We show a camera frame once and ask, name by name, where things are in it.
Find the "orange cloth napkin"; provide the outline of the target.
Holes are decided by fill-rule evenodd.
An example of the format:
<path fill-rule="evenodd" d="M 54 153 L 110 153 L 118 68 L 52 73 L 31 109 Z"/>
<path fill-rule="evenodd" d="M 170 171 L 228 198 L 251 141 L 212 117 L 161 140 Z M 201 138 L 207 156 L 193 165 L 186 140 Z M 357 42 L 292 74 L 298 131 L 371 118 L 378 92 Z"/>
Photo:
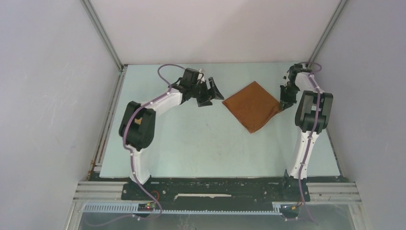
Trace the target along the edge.
<path fill-rule="evenodd" d="M 281 111 L 279 101 L 256 81 L 225 99 L 223 105 L 251 134 Z"/>

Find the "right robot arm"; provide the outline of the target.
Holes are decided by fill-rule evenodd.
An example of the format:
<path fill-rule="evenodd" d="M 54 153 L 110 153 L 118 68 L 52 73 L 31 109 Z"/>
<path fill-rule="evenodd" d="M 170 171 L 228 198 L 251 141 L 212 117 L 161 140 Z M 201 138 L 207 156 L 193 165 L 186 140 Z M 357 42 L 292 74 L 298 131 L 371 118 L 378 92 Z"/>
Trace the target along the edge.
<path fill-rule="evenodd" d="M 333 95 L 320 88 L 308 65 L 307 62 L 293 64 L 283 77 L 285 83 L 280 86 L 280 109 L 285 111 L 297 105 L 294 124 L 298 130 L 293 161 L 278 188 L 284 200 L 293 199 L 298 189 L 304 188 L 312 150 L 329 123 L 333 103 Z"/>

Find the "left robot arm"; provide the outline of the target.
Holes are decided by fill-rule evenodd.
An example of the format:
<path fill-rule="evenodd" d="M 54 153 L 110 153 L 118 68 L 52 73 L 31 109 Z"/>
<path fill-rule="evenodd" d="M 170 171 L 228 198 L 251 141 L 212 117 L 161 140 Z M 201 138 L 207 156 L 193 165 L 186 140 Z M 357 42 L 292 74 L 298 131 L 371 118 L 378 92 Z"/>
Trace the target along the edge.
<path fill-rule="evenodd" d="M 133 194 L 142 200 L 151 195 L 151 186 L 146 183 L 151 176 L 146 150 L 154 139 L 156 119 L 192 98 L 199 107 L 212 105 L 212 100 L 224 100 L 212 77 L 206 79 L 200 70 L 191 68 L 183 71 L 174 83 L 163 79 L 168 88 L 158 97 L 144 103 L 129 102 L 119 126 L 123 147 L 130 155 L 129 177 L 136 182 Z"/>

